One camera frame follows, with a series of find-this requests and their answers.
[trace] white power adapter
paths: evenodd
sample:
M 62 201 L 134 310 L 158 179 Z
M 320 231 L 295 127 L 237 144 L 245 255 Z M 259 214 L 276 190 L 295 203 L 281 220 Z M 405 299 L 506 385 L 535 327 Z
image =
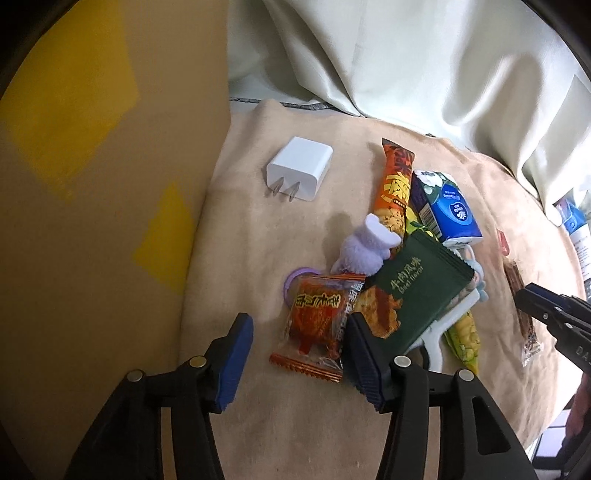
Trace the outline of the white power adapter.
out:
M 295 198 L 314 200 L 330 167 L 333 149 L 328 145 L 294 137 L 267 165 L 267 186 Z

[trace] candy wrapper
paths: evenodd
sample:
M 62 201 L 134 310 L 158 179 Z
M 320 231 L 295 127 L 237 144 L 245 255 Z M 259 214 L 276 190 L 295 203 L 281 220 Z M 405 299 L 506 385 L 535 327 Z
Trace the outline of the candy wrapper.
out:
M 404 238 L 414 153 L 385 138 L 382 139 L 382 146 L 386 154 L 386 167 L 378 185 L 374 214 L 391 232 Z
M 364 275 L 301 275 L 278 348 L 269 361 L 312 377 L 340 382 L 347 315 L 363 287 Z
M 506 258 L 503 259 L 503 268 L 505 269 L 505 276 L 509 282 L 511 293 L 515 297 L 515 293 L 524 287 L 523 279 L 519 273 L 517 264 Z M 535 332 L 534 321 L 532 318 L 523 312 L 517 310 L 517 318 L 519 320 L 519 329 L 523 336 L 524 346 L 521 353 L 521 363 L 524 367 L 530 363 L 530 360 L 544 350 L 544 344 L 538 341 L 538 336 Z

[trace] red candy package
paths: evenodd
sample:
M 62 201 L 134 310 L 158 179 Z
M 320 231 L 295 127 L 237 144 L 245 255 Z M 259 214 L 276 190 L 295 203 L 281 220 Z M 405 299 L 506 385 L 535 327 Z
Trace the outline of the red candy package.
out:
M 347 315 L 363 287 L 364 275 L 301 275 L 283 338 L 269 361 L 290 370 L 340 382 Z

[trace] purple ring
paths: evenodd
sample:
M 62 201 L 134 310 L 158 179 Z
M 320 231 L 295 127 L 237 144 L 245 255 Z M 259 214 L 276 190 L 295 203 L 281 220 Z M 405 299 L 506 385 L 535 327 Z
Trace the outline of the purple ring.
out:
M 287 298 L 287 292 L 290 289 L 291 286 L 291 282 L 294 281 L 294 279 L 296 277 L 298 277 L 299 275 L 304 275 L 304 274 L 310 274 L 310 275 L 320 275 L 320 272 L 314 268 L 310 268 L 310 267 L 302 267 L 302 268 L 298 268 L 297 270 L 294 270 L 293 272 L 291 272 L 287 278 L 285 279 L 285 282 L 283 283 L 283 301 L 285 302 L 285 304 L 291 308 L 291 304 Z

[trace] yellow paint patch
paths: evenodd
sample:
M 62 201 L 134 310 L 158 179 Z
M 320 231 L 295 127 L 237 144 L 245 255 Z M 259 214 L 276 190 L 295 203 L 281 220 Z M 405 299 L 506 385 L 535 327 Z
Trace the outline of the yellow paint patch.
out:
M 195 222 L 177 185 L 164 191 L 156 215 L 134 254 L 135 262 L 182 294 L 189 267 Z
M 80 0 L 35 44 L 0 120 L 35 174 L 69 185 L 139 98 L 118 0 Z

